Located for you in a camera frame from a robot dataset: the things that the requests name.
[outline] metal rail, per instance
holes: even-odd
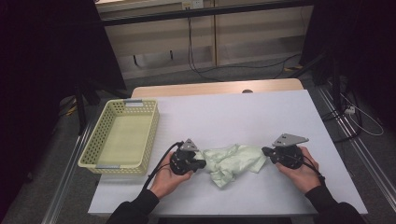
[[[42,224],[56,223],[56,220],[58,219],[58,216],[61,212],[62,205],[64,204],[64,199],[66,198],[67,191],[69,189],[74,172],[76,170],[78,158],[92,133],[94,121],[97,117],[97,114],[97,109],[90,113],[88,125],[82,135],[78,137],[69,162],[64,169],[64,174],[62,176],[61,182],[59,183],[58,188],[56,189],[52,197],[49,208],[47,209],[46,215],[44,215],[44,218],[41,222]]]
[[[322,89],[319,90],[319,95],[322,97],[327,107],[329,107],[331,111],[334,111],[335,107],[332,105],[332,95],[328,91],[324,91]],[[353,130],[349,120],[344,115],[336,120],[344,134],[348,137],[352,136],[355,131]],[[396,188],[394,184],[389,180],[381,167],[379,167],[373,155],[359,137],[350,139],[349,143],[361,158],[361,161],[366,166],[375,183],[381,189],[390,206],[393,208],[393,211],[396,212]]]
[[[288,8],[288,7],[306,7],[306,6],[313,6],[317,1],[318,0],[285,0],[285,1],[274,1],[274,2],[246,4],[246,5],[229,6],[229,7],[206,7],[206,8],[197,8],[191,10],[162,12],[162,13],[155,13],[155,14],[148,14],[141,16],[108,18],[108,19],[102,19],[101,21],[55,24],[53,25],[52,28],[89,29],[98,26],[115,26],[115,25],[148,22],[148,21],[169,21],[175,19],[213,16],[213,15],[231,14],[231,13],[239,13],[239,12],[263,11],[263,10],[280,9],[280,8]]]

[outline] black cable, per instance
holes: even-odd
[[[346,169],[349,171],[349,168],[347,166],[347,153],[346,153],[346,149],[344,148],[344,143],[341,143],[341,154],[342,154],[342,161],[344,162],[344,165],[346,167]]]
[[[359,107],[358,99],[356,98],[355,92],[354,92],[354,91],[351,91],[351,92],[352,92],[352,95],[353,95],[353,98],[354,98],[354,103],[355,103],[356,107]],[[356,117],[358,118],[358,124],[359,124],[359,126],[363,127],[362,119],[361,119],[361,112],[360,112],[359,110],[358,110],[358,112],[356,113]],[[337,143],[342,143],[342,142],[345,142],[345,141],[347,141],[347,140],[350,140],[350,139],[353,139],[353,138],[359,136],[359,135],[361,134],[361,127],[358,127],[358,130],[357,130],[356,132],[354,132],[352,135],[350,135],[349,137],[342,138],[342,139],[338,139],[338,140],[335,140],[335,141],[333,141],[333,142],[334,142],[335,144],[337,144]]]
[[[279,62],[279,63],[269,64],[269,65],[263,65],[263,66],[227,65],[227,66],[219,66],[219,67],[209,68],[209,69],[206,69],[206,70],[204,70],[204,71],[198,71],[198,69],[195,67],[195,62],[194,62],[193,53],[192,53],[192,38],[191,38],[192,28],[191,28],[191,18],[188,18],[188,22],[189,22],[189,58],[188,58],[188,59],[189,59],[189,66],[190,66],[191,71],[197,73],[197,74],[198,74],[200,77],[202,77],[202,78],[206,78],[206,79],[211,79],[211,80],[215,80],[215,81],[222,82],[223,80],[219,80],[219,79],[217,79],[217,78],[213,78],[213,77],[204,77],[204,76],[202,75],[202,73],[207,73],[207,72],[210,72],[210,71],[213,71],[213,70],[217,70],[217,69],[222,69],[222,68],[253,68],[253,69],[255,69],[255,68],[273,67],[273,66],[277,66],[277,65],[283,64],[282,70],[280,71],[280,73],[277,74],[275,77],[273,77],[273,79],[275,79],[275,78],[279,77],[279,76],[283,73],[283,69],[285,68],[285,63],[286,63],[288,60],[290,60],[290,59],[292,59],[292,58],[294,58],[294,57],[296,57],[296,56],[300,56],[300,55],[301,55],[301,53],[294,54],[294,55],[290,56],[289,58],[287,58],[287,59],[285,59],[285,60],[283,60],[283,61],[281,61],[281,62]]]
[[[284,156],[286,156],[286,157],[289,158],[289,159],[292,159],[292,160],[295,160],[295,161],[297,161],[297,162],[300,162],[301,164],[303,164],[303,165],[309,167],[311,170],[313,170],[313,171],[317,174],[320,184],[321,184],[322,186],[326,186],[326,183],[324,182],[325,177],[324,177],[324,176],[320,173],[320,171],[315,167],[314,163],[313,163],[311,160],[309,160],[306,156],[304,156],[304,157],[305,157],[312,165],[306,163],[305,161],[297,160],[296,158],[294,158],[294,157],[292,157],[292,156],[289,156],[289,155],[284,155]]]
[[[165,159],[166,155],[168,155],[168,153],[172,150],[172,148],[174,148],[175,146],[181,147],[181,145],[183,145],[183,142],[176,142],[166,150],[165,154],[163,154],[163,157],[160,159],[157,166],[154,168],[154,170],[148,176],[148,179],[146,180],[146,183],[142,189],[146,189],[149,186],[149,183],[151,182],[151,180],[155,176],[155,174],[157,174],[157,172],[163,168],[163,166],[160,167],[160,165],[163,162],[163,159]]]
[[[165,165],[160,166],[160,167],[158,168],[157,173],[158,173],[159,171],[161,171],[161,169],[162,169],[163,167],[165,167],[165,166],[167,166],[167,165],[169,165],[169,164],[171,164],[171,163],[167,163],[167,164],[165,164]]]
[[[326,113],[326,114],[324,114],[324,115],[320,115],[320,118],[323,120],[323,119],[326,119],[327,117],[329,117],[332,113],[334,113],[334,112],[336,112],[337,110],[336,109],[334,109],[334,110],[332,110],[332,111],[330,111],[329,113]]]
[[[300,17],[301,17],[301,21],[303,22],[303,35],[305,35],[305,21],[304,21],[304,17],[303,17],[303,8],[304,7],[301,7],[301,9],[300,9]]]
[[[325,118],[322,118],[322,121],[325,122],[325,121],[329,121],[329,120],[332,120],[332,119],[340,119],[341,116],[343,116],[343,115],[345,114],[345,109],[344,109],[344,110],[342,110],[340,113],[337,113],[336,115],[332,116],[331,118],[327,118],[327,117],[329,117],[331,114],[333,114],[333,113],[335,113],[335,112],[337,112],[337,111],[338,111],[338,109],[334,109],[332,112],[329,113],[329,115],[325,116]]]
[[[311,170],[313,170],[317,175],[321,175],[321,173],[320,173],[320,172],[318,171],[318,169],[314,166],[314,164],[312,163],[312,161],[309,160],[308,158],[307,158],[307,159],[312,163],[312,165],[306,163],[305,161],[297,160],[296,158],[294,158],[294,157],[292,157],[292,156],[290,156],[290,155],[283,155],[283,156],[285,156],[285,157],[287,157],[287,158],[289,158],[289,159],[292,159],[292,160],[294,160],[294,161],[297,161],[297,162],[299,162],[299,163],[301,163],[301,164],[303,164],[303,165],[309,167],[309,168],[310,168]]]
[[[217,78],[213,78],[213,77],[204,77],[201,72],[199,72],[197,70],[197,68],[195,67],[195,62],[194,62],[194,56],[192,54],[192,38],[191,38],[191,33],[192,33],[192,29],[191,29],[191,18],[187,18],[188,22],[189,22],[189,66],[190,69],[195,72],[196,74],[198,74],[198,76],[202,77],[202,78],[206,78],[209,80],[214,80],[214,81],[218,81],[218,82],[222,82],[222,80],[217,79]]]

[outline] crumpled cloth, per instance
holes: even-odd
[[[206,170],[217,186],[223,188],[247,170],[258,173],[266,157],[260,147],[235,144],[231,147],[197,152],[195,159],[206,160]]]

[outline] gray floor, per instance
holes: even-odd
[[[263,66],[267,64],[281,62],[282,59],[271,61],[260,61],[255,63],[244,63],[248,66]],[[294,66],[298,62],[295,57],[286,63],[286,67]],[[222,68],[204,73],[206,77],[216,78],[223,81],[270,79],[282,71],[282,64],[269,68]],[[280,77],[288,77],[289,72],[283,72]],[[310,74],[300,77],[304,88],[309,91],[320,115],[328,113],[330,110],[325,105],[318,93],[319,89],[326,86],[316,87]],[[211,82],[213,80],[202,78],[192,71],[181,71],[163,74],[160,76],[136,77],[126,81],[128,93],[139,86],[167,85],[181,83]],[[104,98],[111,97],[100,92]],[[360,99],[361,108],[370,115],[374,111],[370,106]],[[87,110],[95,110],[97,106],[86,106]],[[343,137],[342,131],[337,126],[335,120],[326,122],[326,127],[333,139]],[[364,118],[364,128],[371,132],[378,132],[377,127],[367,118]],[[49,205],[50,200],[63,175],[64,168],[72,153],[72,149],[78,139],[78,116],[61,116],[56,127],[56,131],[49,142],[47,152],[42,158],[42,162],[33,171],[34,181],[25,184],[17,199],[8,210],[3,223],[41,223]],[[378,165],[383,169],[388,178],[395,182],[396,167],[396,138],[395,132],[385,129],[381,136],[371,136],[367,133],[360,135],[361,141],[373,154]],[[396,223],[396,213],[389,205],[381,189],[375,183],[371,174],[357,155],[350,142],[336,144],[346,168],[351,173],[352,180],[360,193],[369,214],[364,216],[368,223]],[[61,214],[57,223],[105,223],[106,220],[93,217],[87,214],[92,195],[95,191],[96,181],[99,175],[93,175],[89,171],[77,168],[73,181],[69,187],[66,199],[64,200]],[[293,217],[293,223],[312,223],[311,217]],[[172,223],[188,223],[188,220],[172,220]],[[269,219],[252,219],[247,223],[276,223]]]

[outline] plastic basket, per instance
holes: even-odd
[[[95,174],[144,175],[160,118],[156,100],[111,100],[78,166]]]

